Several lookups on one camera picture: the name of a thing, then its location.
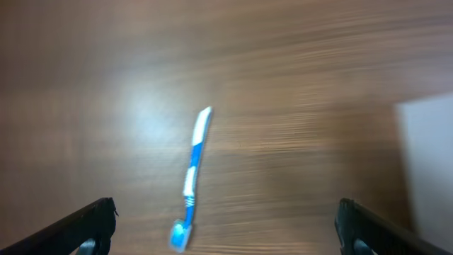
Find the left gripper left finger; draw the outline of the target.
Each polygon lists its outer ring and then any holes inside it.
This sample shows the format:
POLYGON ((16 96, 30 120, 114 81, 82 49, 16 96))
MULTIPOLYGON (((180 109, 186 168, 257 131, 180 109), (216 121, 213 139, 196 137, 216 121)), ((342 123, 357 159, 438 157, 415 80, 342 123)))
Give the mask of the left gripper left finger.
POLYGON ((2 254, 108 254, 116 228, 112 198, 100 198, 1 250, 2 254))

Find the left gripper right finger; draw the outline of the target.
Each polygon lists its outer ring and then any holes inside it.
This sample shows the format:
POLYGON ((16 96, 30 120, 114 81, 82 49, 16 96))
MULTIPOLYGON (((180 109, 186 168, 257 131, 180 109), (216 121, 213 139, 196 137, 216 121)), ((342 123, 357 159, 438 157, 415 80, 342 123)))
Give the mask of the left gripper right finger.
POLYGON ((452 255, 349 198, 339 202, 335 227, 342 255, 452 255))

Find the blue white toothbrush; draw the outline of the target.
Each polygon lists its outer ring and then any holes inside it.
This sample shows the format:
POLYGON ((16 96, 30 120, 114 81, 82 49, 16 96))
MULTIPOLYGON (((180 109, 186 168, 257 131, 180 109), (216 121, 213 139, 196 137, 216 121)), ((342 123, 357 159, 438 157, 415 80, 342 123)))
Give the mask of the blue white toothbrush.
POLYGON ((185 219, 174 222, 169 238, 170 247, 180 254, 185 251, 193 228, 197 173, 200 168, 202 151, 205 146, 211 115, 212 107, 208 106, 198 113, 194 125, 190 162, 186 171, 182 192, 185 201, 185 219))

